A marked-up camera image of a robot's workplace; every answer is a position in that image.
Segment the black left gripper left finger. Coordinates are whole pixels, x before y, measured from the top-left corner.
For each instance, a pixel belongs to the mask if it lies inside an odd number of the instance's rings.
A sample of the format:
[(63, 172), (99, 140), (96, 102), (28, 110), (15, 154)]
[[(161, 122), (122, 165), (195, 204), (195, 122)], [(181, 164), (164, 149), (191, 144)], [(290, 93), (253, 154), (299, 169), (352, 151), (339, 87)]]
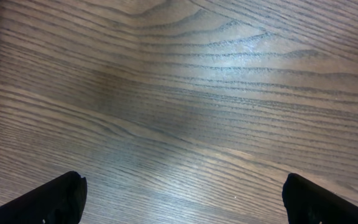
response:
[(0, 206), (0, 223), (78, 224), (86, 196), (86, 179), (69, 171)]

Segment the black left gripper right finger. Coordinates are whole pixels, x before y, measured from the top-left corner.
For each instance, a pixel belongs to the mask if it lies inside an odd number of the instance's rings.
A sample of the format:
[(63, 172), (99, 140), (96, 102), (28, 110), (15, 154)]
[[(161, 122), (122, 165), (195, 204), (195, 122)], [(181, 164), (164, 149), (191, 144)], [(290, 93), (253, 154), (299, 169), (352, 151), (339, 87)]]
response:
[(296, 173), (288, 175), (282, 199), (289, 224), (358, 224), (358, 206)]

